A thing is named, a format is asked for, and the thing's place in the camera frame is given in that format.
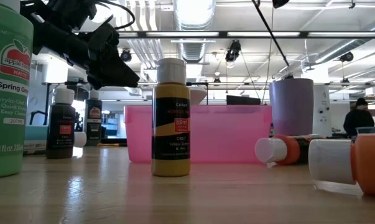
table surface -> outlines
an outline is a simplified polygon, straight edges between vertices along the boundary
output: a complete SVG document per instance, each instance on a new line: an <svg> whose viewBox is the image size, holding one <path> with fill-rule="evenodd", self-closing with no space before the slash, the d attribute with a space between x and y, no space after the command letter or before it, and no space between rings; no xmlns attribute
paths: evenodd
<svg viewBox="0 0 375 224"><path fill-rule="evenodd" d="M23 158L0 178L0 223L375 223L357 185L310 180L307 166L193 164L153 177L126 148L75 149L72 159Z"/></svg>

pink plastic bin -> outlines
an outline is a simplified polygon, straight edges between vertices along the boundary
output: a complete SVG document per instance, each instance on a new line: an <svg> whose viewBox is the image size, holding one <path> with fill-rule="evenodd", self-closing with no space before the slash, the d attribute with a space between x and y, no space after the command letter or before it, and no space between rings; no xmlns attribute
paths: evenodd
<svg viewBox="0 0 375 224"><path fill-rule="evenodd" d="M125 106L127 149L132 162L151 162L152 107ZM269 137L270 106L192 106L192 162L260 163L259 138Z"/></svg>

white bottle cap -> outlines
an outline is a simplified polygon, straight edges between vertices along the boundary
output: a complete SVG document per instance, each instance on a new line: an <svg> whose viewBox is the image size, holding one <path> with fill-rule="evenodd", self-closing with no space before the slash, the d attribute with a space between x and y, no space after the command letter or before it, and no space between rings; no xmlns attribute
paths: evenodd
<svg viewBox="0 0 375 224"><path fill-rule="evenodd" d="M0 0L0 4L20 13L20 0Z"/></svg>
<svg viewBox="0 0 375 224"><path fill-rule="evenodd" d="M54 94L54 103L65 103L73 104L74 100L74 90L69 90L66 88L57 88Z"/></svg>
<svg viewBox="0 0 375 224"><path fill-rule="evenodd" d="M74 146L83 147L86 144L86 133L76 131L74 132Z"/></svg>
<svg viewBox="0 0 375 224"><path fill-rule="evenodd" d="M312 140L308 154L312 179L355 184L350 153L350 140Z"/></svg>
<svg viewBox="0 0 375 224"><path fill-rule="evenodd" d="M264 163L281 161L287 153L287 145L278 138L261 138L255 144L255 155Z"/></svg>
<svg viewBox="0 0 375 224"><path fill-rule="evenodd" d="M89 99L99 99L99 92L96 90L89 91Z"/></svg>
<svg viewBox="0 0 375 224"><path fill-rule="evenodd" d="M163 58L157 62L158 83L181 83L186 85L186 62L178 58Z"/></svg>

paint bottle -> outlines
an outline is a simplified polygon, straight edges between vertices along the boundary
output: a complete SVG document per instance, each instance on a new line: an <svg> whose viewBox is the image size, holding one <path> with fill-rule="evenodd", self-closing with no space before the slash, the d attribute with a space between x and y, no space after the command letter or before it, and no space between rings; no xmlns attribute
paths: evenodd
<svg viewBox="0 0 375 224"><path fill-rule="evenodd" d="M86 133L86 146L97 146L101 141L101 108L103 102L99 100L96 90L89 91L89 99L85 100L85 118L83 130Z"/></svg>
<svg viewBox="0 0 375 224"><path fill-rule="evenodd" d="M190 172L190 89L186 63L177 58L157 62L153 91L153 175L178 177Z"/></svg>
<svg viewBox="0 0 375 224"><path fill-rule="evenodd" d="M322 139L318 135L284 136L261 138L256 142L255 155L264 163L276 162L280 165L307 164L310 141Z"/></svg>
<svg viewBox="0 0 375 224"><path fill-rule="evenodd" d="M0 0L0 177L20 172L33 25L19 0Z"/></svg>
<svg viewBox="0 0 375 224"><path fill-rule="evenodd" d="M309 149L309 169L314 180L358 183L366 195L375 195L375 134L350 140L314 140Z"/></svg>
<svg viewBox="0 0 375 224"><path fill-rule="evenodd" d="M75 108L71 106L74 91L57 88L50 106L46 144L47 159L66 159L73 155Z"/></svg>

green paint bottle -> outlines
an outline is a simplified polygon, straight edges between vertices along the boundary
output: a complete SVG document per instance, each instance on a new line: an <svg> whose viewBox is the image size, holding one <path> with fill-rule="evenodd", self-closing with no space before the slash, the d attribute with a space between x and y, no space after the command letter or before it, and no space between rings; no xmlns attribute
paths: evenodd
<svg viewBox="0 0 375 224"><path fill-rule="evenodd" d="M20 172L34 26L0 0L0 177Z"/></svg>

